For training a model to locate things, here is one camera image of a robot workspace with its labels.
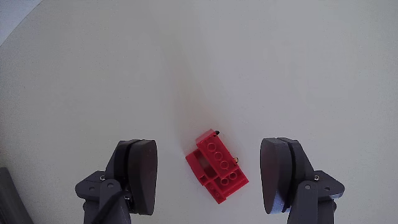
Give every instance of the white background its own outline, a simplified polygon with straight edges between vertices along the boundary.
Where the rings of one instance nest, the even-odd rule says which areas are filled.
[[[0,0],[0,46],[41,0]]]
[[[82,223],[75,184],[155,139],[155,212],[133,223],[286,223],[262,138],[342,182],[336,223],[397,223],[397,1],[51,1],[0,47],[0,158],[35,223]],[[207,129],[249,183],[218,205],[185,155]]]

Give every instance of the red lego brick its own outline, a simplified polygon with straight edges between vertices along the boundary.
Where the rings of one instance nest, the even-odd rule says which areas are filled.
[[[215,131],[207,131],[196,142],[198,149],[186,159],[199,182],[217,203],[225,201],[249,182]]]

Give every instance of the white table surface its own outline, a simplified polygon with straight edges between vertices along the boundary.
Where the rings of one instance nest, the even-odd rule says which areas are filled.
[[[35,223],[82,223],[75,184],[155,139],[136,223],[286,223],[262,204],[262,138],[342,182],[336,223],[397,223],[397,1],[44,0],[0,48],[0,165]],[[207,129],[249,183],[218,205],[185,155]]]

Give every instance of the red plastic block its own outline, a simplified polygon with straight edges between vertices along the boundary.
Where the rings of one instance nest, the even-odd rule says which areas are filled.
[[[197,138],[197,146],[186,159],[217,203],[249,182],[215,131],[211,129]]]

